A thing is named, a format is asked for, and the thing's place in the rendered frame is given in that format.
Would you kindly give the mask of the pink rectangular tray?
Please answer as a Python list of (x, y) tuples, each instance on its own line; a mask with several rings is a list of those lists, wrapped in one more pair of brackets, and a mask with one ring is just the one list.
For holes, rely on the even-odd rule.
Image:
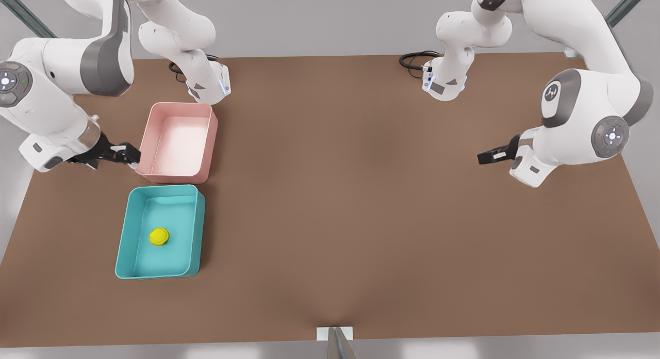
[(154, 104), (139, 148), (137, 173), (156, 184), (205, 183), (217, 130), (218, 119), (209, 104)]

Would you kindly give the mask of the teal rectangular tray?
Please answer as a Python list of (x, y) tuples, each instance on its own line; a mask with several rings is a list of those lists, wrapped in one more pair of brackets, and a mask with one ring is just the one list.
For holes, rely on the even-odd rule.
[(124, 280), (186, 278), (201, 263), (205, 197), (193, 185), (129, 194), (115, 274)]

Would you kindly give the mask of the silver frame post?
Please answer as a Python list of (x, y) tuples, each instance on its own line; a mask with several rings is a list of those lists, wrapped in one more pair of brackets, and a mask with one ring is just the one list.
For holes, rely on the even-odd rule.
[(21, 0), (0, 0), (36, 37), (56, 38), (57, 36)]
[(316, 340), (327, 341), (327, 359), (357, 359), (351, 347), (353, 327), (316, 328)]
[(660, 0), (591, 0), (612, 26), (627, 55), (636, 57), (657, 45)]

